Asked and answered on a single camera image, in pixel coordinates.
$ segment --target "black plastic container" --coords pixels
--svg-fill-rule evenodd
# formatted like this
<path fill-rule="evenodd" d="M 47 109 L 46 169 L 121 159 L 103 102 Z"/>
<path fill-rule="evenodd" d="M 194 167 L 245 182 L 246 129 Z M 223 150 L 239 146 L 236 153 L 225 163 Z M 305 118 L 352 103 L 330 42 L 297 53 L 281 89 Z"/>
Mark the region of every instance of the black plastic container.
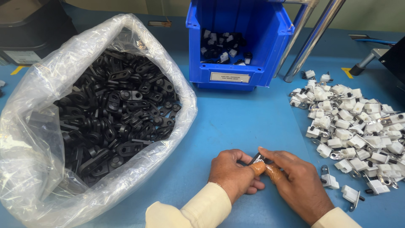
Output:
<path fill-rule="evenodd" d="M 58 0 L 11 0 L 0 14 L 0 55 L 16 65 L 39 62 L 77 35 Z"/>

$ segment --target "bin label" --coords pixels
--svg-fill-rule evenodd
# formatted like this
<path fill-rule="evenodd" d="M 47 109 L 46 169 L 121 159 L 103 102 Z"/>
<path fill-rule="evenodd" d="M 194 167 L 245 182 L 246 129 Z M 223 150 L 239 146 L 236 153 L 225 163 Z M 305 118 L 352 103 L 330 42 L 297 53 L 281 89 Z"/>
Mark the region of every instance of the bin label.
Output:
<path fill-rule="evenodd" d="M 249 83 L 248 74 L 211 72 L 211 81 L 245 82 Z"/>
<path fill-rule="evenodd" d="M 33 51 L 25 51 L 25 52 L 4 51 L 4 53 L 6 53 L 16 63 L 34 64 L 41 61 L 41 58 Z"/>

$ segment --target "sleeve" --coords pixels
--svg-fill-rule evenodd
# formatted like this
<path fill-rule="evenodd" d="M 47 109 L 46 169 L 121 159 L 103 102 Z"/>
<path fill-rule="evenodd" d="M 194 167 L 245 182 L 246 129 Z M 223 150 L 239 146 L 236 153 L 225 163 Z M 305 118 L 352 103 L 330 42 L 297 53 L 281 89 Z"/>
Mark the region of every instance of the sleeve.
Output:
<path fill-rule="evenodd" d="M 216 183 L 208 183 L 180 210 L 155 202 L 146 210 L 146 228 L 215 228 L 229 215 L 229 197 Z"/>
<path fill-rule="evenodd" d="M 311 228 L 361 228 L 361 226 L 342 209 L 335 207 L 322 216 Z"/>

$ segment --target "blue workbench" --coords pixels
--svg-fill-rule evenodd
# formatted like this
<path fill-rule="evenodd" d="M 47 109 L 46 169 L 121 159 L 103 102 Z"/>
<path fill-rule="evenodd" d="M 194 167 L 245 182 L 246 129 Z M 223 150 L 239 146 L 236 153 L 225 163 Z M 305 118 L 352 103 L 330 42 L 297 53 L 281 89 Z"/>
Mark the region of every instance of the blue workbench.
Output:
<path fill-rule="evenodd" d="M 118 12 L 87 11 L 65 5 L 78 32 L 105 21 Z M 147 24 L 149 20 L 165 20 L 164 17 L 137 15 Z M 169 17 L 171 28 L 150 27 L 149 30 L 167 49 L 184 76 L 188 78 L 188 31 L 185 17 Z M 305 28 L 298 38 L 280 73 L 285 73 L 311 29 Z M 347 31 L 328 29 L 303 69 L 314 70 L 317 77 L 330 71 L 333 84 L 361 88 L 365 97 L 377 98 L 394 110 L 405 111 L 405 93 L 397 88 L 401 83 L 377 60 L 372 61 L 360 75 L 350 79 L 343 68 L 350 68 L 363 59 L 372 48 L 386 48 L 373 43 L 352 41 L 348 33 L 363 33 L 379 39 L 399 41 L 405 34 L 397 32 Z M 10 93 L 20 81 L 27 67 L 10 75 L 17 66 L 0 67 L 0 80 L 7 85 L 2 88 L 5 95 L 0 99 L 0 110 Z M 256 88 L 253 92 L 196 89 L 198 115 L 189 132 L 177 149 L 169 156 L 157 172 L 136 192 L 102 216 L 87 222 L 80 228 L 89 227 L 144 227 L 146 208 L 160 201 L 181 208 L 206 183 L 211 159 L 221 150 L 239 148 L 254 156 L 256 148 L 262 146 L 271 150 L 286 150 L 309 161 L 319 170 L 324 164 L 336 177 L 340 186 L 348 185 L 362 191 L 366 201 L 359 202 L 357 209 L 348 212 L 349 202 L 342 198 L 339 189 L 326 188 L 335 206 L 341 207 L 363 227 L 401 227 L 405 209 L 405 184 L 400 181 L 399 189 L 379 196 L 363 193 L 367 185 L 356 181 L 337 170 L 334 160 L 324 159 L 315 151 L 316 145 L 305 137 L 311 120 L 308 111 L 289 105 L 288 94 L 295 88 L 302 88 L 306 81 L 297 75 L 292 83 L 285 83 L 281 77 L 272 80 L 269 88 Z M 267 177 L 262 178 L 266 188 L 255 195 L 243 195 L 232 208 L 231 214 L 219 226 L 232 227 L 307 227 L 279 196 L 275 186 Z M 7 210 L 0 206 L 1 227 L 23 227 Z"/>

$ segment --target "clear plastic bag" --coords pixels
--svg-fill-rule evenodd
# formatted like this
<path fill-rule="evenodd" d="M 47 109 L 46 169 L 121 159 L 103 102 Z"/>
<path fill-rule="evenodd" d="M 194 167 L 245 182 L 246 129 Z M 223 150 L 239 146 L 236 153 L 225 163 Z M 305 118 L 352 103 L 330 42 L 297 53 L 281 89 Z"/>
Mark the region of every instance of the clear plastic bag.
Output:
<path fill-rule="evenodd" d="M 173 83 L 182 109 L 167 140 L 155 142 L 88 188 L 64 168 L 58 108 L 73 83 L 106 49 L 144 55 Z M 109 210 L 173 152 L 197 115 L 196 95 L 162 45 L 132 14 L 117 15 L 34 64 L 0 119 L 0 199 L 27 227 L 74 227 Z"/>

